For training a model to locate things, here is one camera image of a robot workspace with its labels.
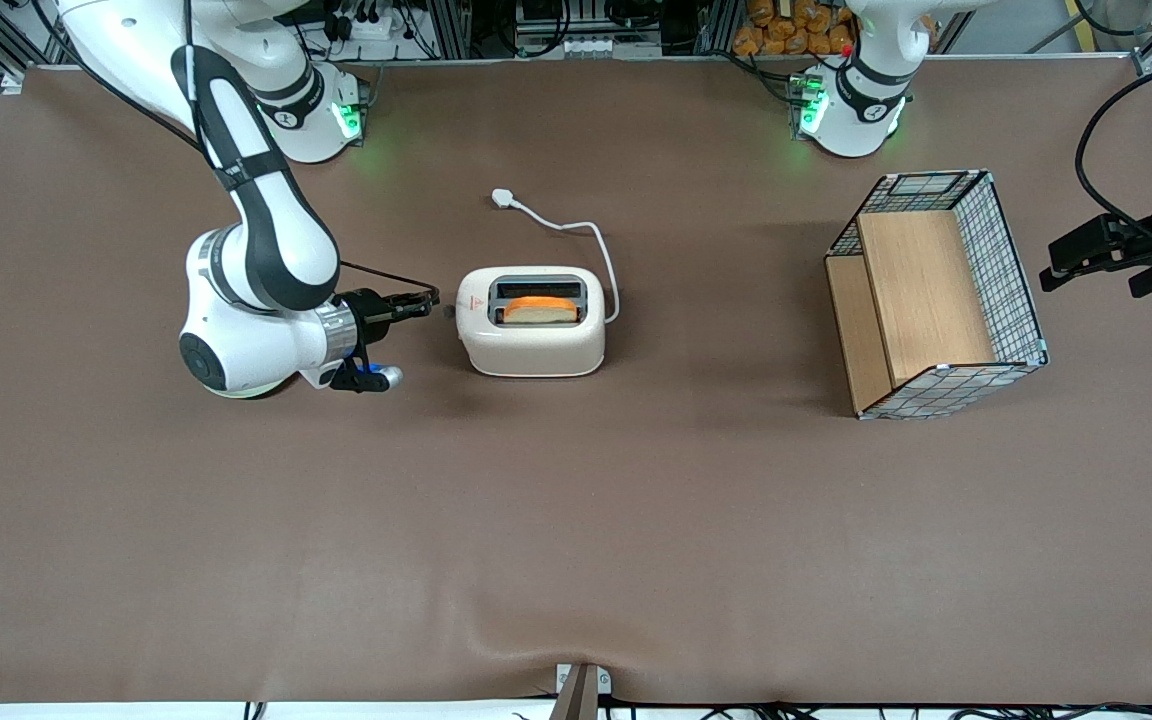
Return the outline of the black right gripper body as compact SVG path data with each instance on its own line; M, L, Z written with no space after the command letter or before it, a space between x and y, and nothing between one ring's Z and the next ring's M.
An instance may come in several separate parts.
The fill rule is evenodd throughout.
M381 296L379 291L370 288L348 291L348 306L355 318L357 350L362 351L367 346L387 338L391 325L401 323L408 304L410 296L407 293Z

